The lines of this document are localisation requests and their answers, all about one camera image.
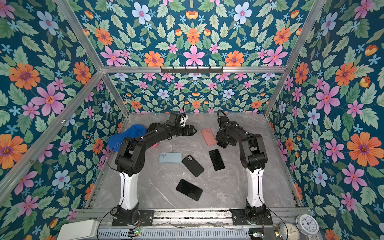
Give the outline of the pink phone case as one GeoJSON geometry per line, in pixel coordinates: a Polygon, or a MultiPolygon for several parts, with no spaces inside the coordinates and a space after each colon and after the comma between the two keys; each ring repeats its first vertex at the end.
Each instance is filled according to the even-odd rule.
{"type": "Polygon", "coordinates": [[[202,136],[207,146],[213,146],[217,144],[216,138],[210,128],[201,130],[202,136]]]}

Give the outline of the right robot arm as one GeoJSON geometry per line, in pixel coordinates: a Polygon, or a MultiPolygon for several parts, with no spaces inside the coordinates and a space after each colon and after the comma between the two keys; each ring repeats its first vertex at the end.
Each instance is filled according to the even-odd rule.
{"type": "Polygon", "coordinates": [[[231,121],[223,110],[218,111],[219,130],[216,135],[218,144],[239,146],[240,161],[247,170],[248,195],[246,199],[245,218],[249,223],[257,223],[267,216],[264,200],[263,175],[268,156],[263,137],[252,134],[231,121]]]}

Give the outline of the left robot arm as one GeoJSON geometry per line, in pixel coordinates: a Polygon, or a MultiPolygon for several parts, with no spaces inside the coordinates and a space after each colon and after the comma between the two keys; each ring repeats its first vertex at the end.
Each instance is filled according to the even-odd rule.
{"type": "Polygon", "coordinates": [[[144,168],[146,151],[172,137],[193,136],[197,130],[187,125],[186,113],[171,112],[165,123],[152,123],[148,128],[134,125],[126,132],[113,136],[115,145],[111,148],[118,152],[115,164],[121,179],[121,198],[114,214],[113,226],[136,226],[140,222],[138,180],[144,168]]]}

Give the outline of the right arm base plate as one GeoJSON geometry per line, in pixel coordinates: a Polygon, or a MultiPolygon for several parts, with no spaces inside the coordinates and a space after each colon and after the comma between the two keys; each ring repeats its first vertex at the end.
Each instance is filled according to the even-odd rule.
{"type": "Polygon", "coordinates": [[[269,210],[258,211],[246,209],[229,209],[235,226],[272,226],[273,220],[269,210]]]}

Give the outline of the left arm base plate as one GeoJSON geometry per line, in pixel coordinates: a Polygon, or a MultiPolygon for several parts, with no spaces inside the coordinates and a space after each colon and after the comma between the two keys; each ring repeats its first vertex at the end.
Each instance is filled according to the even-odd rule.
{"type": "Polygon", "coordinates": [[[154,220],[153,210],[132,210],[120,209],[114,215],[112,226],[114,227],[136,227],[138,225],[148,227],[154,220]]]}

